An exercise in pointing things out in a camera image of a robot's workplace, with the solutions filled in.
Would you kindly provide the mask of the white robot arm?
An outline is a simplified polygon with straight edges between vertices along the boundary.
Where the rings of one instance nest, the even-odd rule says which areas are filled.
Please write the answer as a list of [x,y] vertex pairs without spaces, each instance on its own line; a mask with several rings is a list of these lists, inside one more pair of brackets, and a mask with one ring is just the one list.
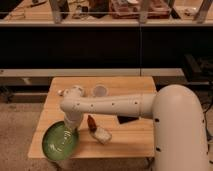
[[155,171],[209,171],[208,142],[201,103],[182,85],[156,93],[89,98],[80,87],[68,91],[60,103],[70,128],[84,113],[144,117],[154,120]]

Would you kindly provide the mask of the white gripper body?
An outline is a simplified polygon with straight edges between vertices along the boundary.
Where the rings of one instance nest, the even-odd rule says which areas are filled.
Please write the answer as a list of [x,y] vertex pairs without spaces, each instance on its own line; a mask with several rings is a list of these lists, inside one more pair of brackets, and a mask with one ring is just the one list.
[[81,119],[80,118],[69,119],[67,116],[64,116],[64,123],[65,123],[66,128],[68,130],[70,130],[71,132],[73,132],[79,128],[79,126],[81,124]]

